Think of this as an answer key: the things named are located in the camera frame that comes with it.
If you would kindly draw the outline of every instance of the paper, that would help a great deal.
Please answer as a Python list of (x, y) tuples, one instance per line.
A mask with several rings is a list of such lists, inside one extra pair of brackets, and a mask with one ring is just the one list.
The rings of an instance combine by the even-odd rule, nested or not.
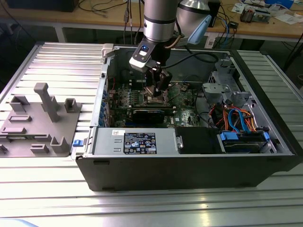
[(295, 23), (301, 23), (303, 22), (303, 18), (298, 18), (298, 17), (294, 17), (294, 16), (291, 16), (289, 14), (284, 14), (284, 15), (280, 15), (278, 17), (275, 17), (277, 18), (278, 20), (281, 20), (289, 25), (293, 25)]
[(232, 8), (232, 12), (235, 13), (242, 13), (242, 11), (244, 10), (245, 4), (241, 4), (241, 3), (236, 3), (234, 5), (234, 7)]

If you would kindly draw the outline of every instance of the blue latch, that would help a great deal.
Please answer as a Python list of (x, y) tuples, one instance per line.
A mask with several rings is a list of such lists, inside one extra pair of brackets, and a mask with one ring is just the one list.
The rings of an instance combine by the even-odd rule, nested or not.
[(267, 141), (270, 140), (269, 134), (267, 132), (263, 133), (263, 136)]
[(74, 140), (74, 143), (72, 144), (73, 147), (83, 147), (83, 140)]
[(222, 141), (224, 140), (238, 140), (238, 135), (236, 132), (224, 131), (220, 134), (220, 138)]

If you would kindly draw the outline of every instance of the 3d-printed holder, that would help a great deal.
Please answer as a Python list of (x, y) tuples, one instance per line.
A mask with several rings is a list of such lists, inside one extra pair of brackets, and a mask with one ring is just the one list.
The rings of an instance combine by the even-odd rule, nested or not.
[(57, 103), (48, 85), (37, 83), (41, 103), (14, 96), (13, 110), (0, 129), (0, 157), (65, 157), (71, 149), (81, 104), (68, 98)]

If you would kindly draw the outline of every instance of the aluminum profile table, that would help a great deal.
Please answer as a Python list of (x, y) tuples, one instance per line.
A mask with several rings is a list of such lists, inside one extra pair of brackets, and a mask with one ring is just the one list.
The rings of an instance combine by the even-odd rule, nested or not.
[[(75, 137), (87, 136), (101, 48), (35, 46), (0, 97), (1, 119), (13, 94), (40, 102), (31, 87), (45, 81), (58, 101), (72, 96), (83, 103)], [(274, 174), (257, 188), (93, 192), (71, 157), (0, 159), (0, 217), (40, 227), (301, 227), (302, 213), (303, 164)]]
[[(303, 97), (302, 93), (279, 69), (268, 55), (260, 52), (238, 51), (258, 83), (281, 115), (299, 144), (303, 147)], [(248, 91), (244, 77), (243, 88)]]

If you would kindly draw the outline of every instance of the robotic arm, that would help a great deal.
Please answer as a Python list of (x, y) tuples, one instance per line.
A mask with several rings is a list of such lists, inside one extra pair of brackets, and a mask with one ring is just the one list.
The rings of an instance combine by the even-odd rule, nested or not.
[[(145, 0), (144, 37), (130, 59), (132, 68), (145, 73), (146, 87), (153, 96), (167, 89), (172, 75), (161, 69), (170, 57), (170, 50), (182, 35), (197, 44), (211, 20), (207, 0)], [(174, 37), (176, 18), (184, 34)]]

